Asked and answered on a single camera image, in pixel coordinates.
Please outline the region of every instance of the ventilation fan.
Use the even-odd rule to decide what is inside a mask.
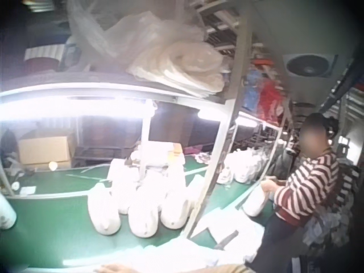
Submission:
[[[296,77],[329,77],[338,55],[287,54],[283,55],[288,75]]]

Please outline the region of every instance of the hand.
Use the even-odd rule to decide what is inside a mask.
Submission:
[[[121,264],[107,264],[101,266],[100,269],[95,270],[97,273],[139,273],[134,269],[122,266]]]
[[[278,189],[276,182],[270,179],[263,180],[260,182],[263,192],[275,192]]]

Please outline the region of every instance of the table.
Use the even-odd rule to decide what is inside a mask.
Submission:
[[[185,171],[204,168],[194,157],[186,156]],[[82,169],[39,172],[25,181],[36,185],[36,194],[87,191],[98,180],[81,179],[67,174],[98,177],[107,176],[108,166],[80,173]],[[205,175],[204,169],[198,174]],[[186,175],[189,184],[194,174]],[[243,194],[250,185],[234,181],[231,185],[217,185],[210,197],[205,213],[225,208]],[[50,199],[9,200],[18,219],[10,230],[1,232],[0,260],[30,267],[64,268],[70,260],[98,257],[138,246],[162,245],[180,235],[181,230],[170,230],[159,223],[157,233],[147,239],[131,233],[127,216],[122,216],[121,229],[112,236],[97,233],[89,219],[87,196]]]

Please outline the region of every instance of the woman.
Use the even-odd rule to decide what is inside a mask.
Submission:
[[[282,185],[267,179],[261,182],[264,192],[274,193],[276,212],[269,219],[262,244],[254,261],[249,265],[258,273],[275,271],[272,255],[289,255],[290,250],[278,248],[278,243],[291,237],[303,227],[319,204],[326,201],[336,184],[338,162],[331,150],[329,139],[338,131],[337,120],[322,114],[308,116],[300,130],[300,145],[308,158]]]

